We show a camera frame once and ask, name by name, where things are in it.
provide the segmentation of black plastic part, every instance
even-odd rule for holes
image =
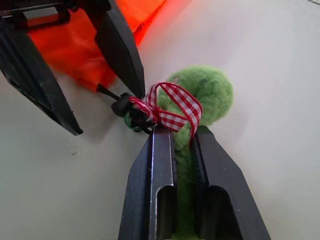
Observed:
[[[0,69],[8,82],[74,135],[80,129],[59,84],[32,40],[0,19]]]
[[[118,240],[171,238],[176,181],[172,135],[156,126],[130,169]]]
[[[12,28],[29,32],[66,24],[70,13],[63,0],[0,0],[0,18]]]
[[[118,101],[112,103],[111,109],[118,117],[123,118],[126,113],[132,108],[129,97],[130,96],[128,94],[125,94]]]
[[[133,94],[144,97],[144,68],[134,34],[117,4],[114,0],[94,0],[82,8],[97,30],[95,41],[108,64]]]
[[[198,127],[191,150],[198,237],[270,240],[242,171],[207,127]]]

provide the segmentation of white table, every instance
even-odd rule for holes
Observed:
[[[241,167],[273,240],[320,237],[320,6],[307,0],[168,0],[140,47],[145,79],[223,69],[230,113],[211,127]],[[0,77],[0,239],[115,240],[147,136],[111,100],[58,81],[72,136]]]

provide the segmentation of red gingham ribbon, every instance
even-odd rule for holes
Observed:
[[[159,87],[182,110],[184,116],[162,110],[157,106],[157,90]],[[144,100],[131,96],[129,101],[133,103],[134,108],[148,116],[148,121],[161,124],[170,131],[178,132],[189,122],[191,125],[190,139],[194,137],[203,113],[200,102],[190,92],[172,82],[156,82],[149,88]]]

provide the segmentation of checkered ribbon bow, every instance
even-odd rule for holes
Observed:
[[[184,116],[162,110],[157,106],[157,90],[159,87],[182,110]],[[200,102],[190,92],[172,82],[156,82],[150,87],[144,100],[131,96],[129,101],[133,103],[134,108],[139,109],[148,116],[148,121],[161,124],[170,131],[178,132],[189,122],[191,125],[191,139],[196,133],[203,113]]]

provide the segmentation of black cord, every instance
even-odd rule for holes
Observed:
[[[109,91],[108,89],[106,89],[104,86],[102,86],[101,84],[98,84],[97,86],[97,91],[102,93],[102,94],[105,94],[111,98],[113,98],[114,100],[118,101],[121,99],[121,97],[115,95],[113,92]]]

